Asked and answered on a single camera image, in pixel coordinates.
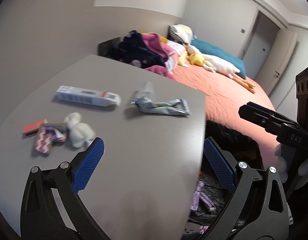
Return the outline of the white gloved right hand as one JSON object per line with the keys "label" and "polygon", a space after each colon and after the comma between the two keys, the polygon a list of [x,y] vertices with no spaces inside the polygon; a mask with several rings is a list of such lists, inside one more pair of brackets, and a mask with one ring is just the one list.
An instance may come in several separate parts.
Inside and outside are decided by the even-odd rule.
{"label": "white gloved right hand", "polygon": [[[274,155],[276,156],[275,168],[279,173],[281,182],[285,183],[288,179],[287,170],[296,155],[296,149],[279,144],[274,150]],[[295,190],[300,189],[308,182],[308,158],[298,167],[298,176]]]}

